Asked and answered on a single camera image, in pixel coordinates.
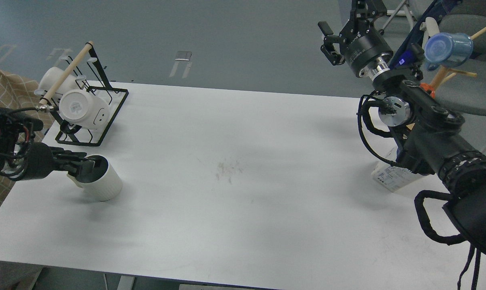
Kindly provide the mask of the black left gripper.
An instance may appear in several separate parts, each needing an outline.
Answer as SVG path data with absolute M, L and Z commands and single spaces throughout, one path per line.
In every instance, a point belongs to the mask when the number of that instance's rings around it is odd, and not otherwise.
M 13 180 L 43 179 L 53 171 L 64 171 L 66 164 L 66 171 L 70 176 L 89 176 L 93 173 L 95 163 L 102 161 L 103 157 L 99 155 L 88 156 L 86 152 L 34 143 L 23 164 L 24 170 L 14 176 Z

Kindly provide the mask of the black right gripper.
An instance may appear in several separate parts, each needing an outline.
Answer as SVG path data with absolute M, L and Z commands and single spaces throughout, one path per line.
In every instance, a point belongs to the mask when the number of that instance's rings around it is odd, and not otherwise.
M 350 18 L 342 31 L 341 37 L 335 35 L 326 21 L 318 22 L 323 34 L 321 52 L 333 65 L 343 65 L 345 61 L 356 77 L 364 77 L 364 69 L 377 58 L 388 62 L 393 51 L 383 36 L 375 29 L 374 21 L 387 15 L 387 8 L 382 0 L 352 0 Z M 338 53 L 335 44 L 341 44 Z

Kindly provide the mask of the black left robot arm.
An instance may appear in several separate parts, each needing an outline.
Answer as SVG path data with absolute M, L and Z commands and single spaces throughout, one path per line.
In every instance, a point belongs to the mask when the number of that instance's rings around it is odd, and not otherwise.
M 63 171 L 79 182 L 92 183 L 106 174 L 109 165 L 105 157 L 35 142 L 35 132 L 43 129 L 43 122 L 26 112 L 54 110 L 47 105 L 0 108 L 0 176 L 12 181 L 36 180 Z

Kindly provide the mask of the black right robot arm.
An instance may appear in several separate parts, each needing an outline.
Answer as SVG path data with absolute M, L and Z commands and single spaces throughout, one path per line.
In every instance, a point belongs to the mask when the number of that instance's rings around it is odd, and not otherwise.
M 467 271 L 475 259 L 477 288 L 486 255 L 486 156 L 462 136 L 462 113 L 486 116 L 476 97 L 470 104 L 437 101 L 435 93 L 458 66 L 486 56 L 486 0 L 434 0 L 416 13 L 411 31 L 394 52 L 374 23 L 387 14 L 381 0 L 353 0 L 339 33 L 318 22 L 321 51 L 332 65 L 348 64 L 369 77 L 373 92 L 360 98 L 360 138 L 375 157 L 423 176 L 435 174 L 446 193 L 420 191 L 414 204 L 425 235 L 453 245 L 468 241 Z

